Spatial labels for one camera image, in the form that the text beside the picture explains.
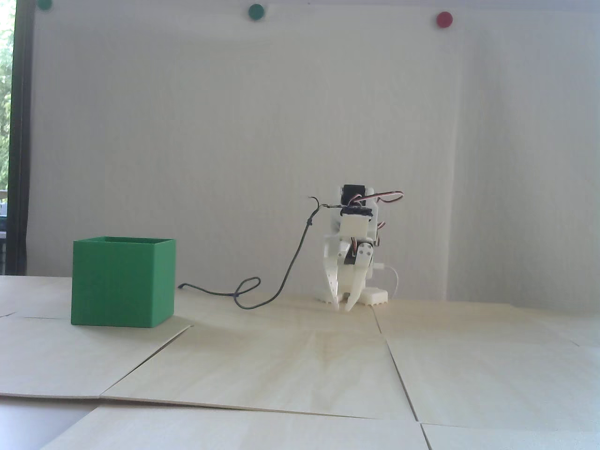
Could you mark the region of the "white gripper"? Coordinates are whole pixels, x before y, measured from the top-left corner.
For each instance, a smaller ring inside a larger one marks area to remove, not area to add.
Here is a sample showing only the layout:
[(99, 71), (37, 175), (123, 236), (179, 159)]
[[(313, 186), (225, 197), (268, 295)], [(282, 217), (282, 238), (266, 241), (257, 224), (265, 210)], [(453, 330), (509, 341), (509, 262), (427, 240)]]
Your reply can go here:
[(348, 279), (345, 311), (349, 312), (358, 302), (366, 284), (369, 266), (375, 247), (378, 246), (378, 223), (372, 216), (342, 216), (338, 236), (324, 238), (323, 267), (328, 293), (324, 302), (339, 309), (338, 266), (352, 264), (352, 276)]

